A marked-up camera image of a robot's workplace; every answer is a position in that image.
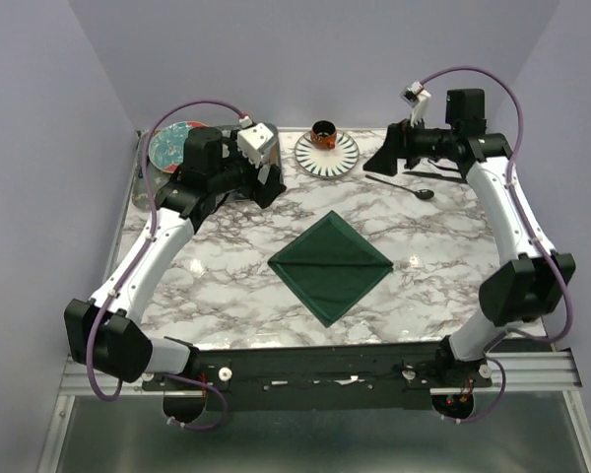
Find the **dark green cloth napkin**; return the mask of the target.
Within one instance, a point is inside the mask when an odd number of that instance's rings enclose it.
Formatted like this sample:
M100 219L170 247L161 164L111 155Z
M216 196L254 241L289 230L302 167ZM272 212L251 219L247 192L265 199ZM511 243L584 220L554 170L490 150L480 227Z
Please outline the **dark green cloth napkin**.
M275 253L268 265L326 327L393 271L393 262L334 211Z

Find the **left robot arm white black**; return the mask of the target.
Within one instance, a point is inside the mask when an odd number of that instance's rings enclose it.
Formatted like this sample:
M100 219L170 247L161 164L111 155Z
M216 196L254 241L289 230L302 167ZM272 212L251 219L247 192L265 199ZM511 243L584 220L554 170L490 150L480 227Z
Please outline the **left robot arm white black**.
M157 192L140 237L88 300L71 300L65 308L73 360L123 382L164 372L174 387L191 387L199 374L192 347L142 331L148 302L176 254L228 198L241 196L265 209L285 189L273 128L190 129L182 162Z

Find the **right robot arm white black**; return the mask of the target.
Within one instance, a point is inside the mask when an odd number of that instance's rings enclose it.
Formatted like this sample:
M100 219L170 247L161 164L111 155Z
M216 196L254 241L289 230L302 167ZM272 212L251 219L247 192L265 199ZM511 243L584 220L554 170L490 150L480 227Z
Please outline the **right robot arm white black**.
M449 353L433 362L435 378L453 386L469 374L468 362L481 359L494 342L567 299L562 291L575 261L556 250L518 189L506 137L487 130L483 90L448 91L443 128L425 125L430 94L423 84L413 83L401 97L412 109L409 118L388 126L363 170L394 176L399 167L411 170L423 159L450 161L478 197L498 252L499 267L481 284L476 313L445 340Z

